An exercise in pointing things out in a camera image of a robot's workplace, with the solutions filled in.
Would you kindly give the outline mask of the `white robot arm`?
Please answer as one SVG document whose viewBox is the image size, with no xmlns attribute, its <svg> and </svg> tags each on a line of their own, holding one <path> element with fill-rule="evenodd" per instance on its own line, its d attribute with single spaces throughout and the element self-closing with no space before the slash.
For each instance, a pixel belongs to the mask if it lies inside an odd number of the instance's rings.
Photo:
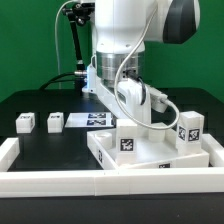
<svg viewBox="0 0 224 224">
<path fill-rule="evenodd" d="M 92 93 L 118 118 L 149 129 L 151 111 L 174 104 L 138 79 L 146 41 L 182 44 L 200 23 L 199 0 L 81 0 L 89 9 L 93 55 L 85 93 Z"/>
</svg>

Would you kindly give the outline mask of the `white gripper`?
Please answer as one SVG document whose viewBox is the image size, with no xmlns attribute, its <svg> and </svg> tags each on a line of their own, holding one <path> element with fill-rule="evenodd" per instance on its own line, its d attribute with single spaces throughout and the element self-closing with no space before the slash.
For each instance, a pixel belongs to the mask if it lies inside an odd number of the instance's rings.
<svg viewBox="0 0 224 224">
<path fill-rule="evenodd" d="M 144 128 L 153 129 L 151 110 L 164 113 L 167 96 L 159 90 L 131 78 L 120 81 L 116 88 L 106 87 L 95 77 L 94 93 L 100 102 L 117 118 L 131 119 Z"/>
</svg>

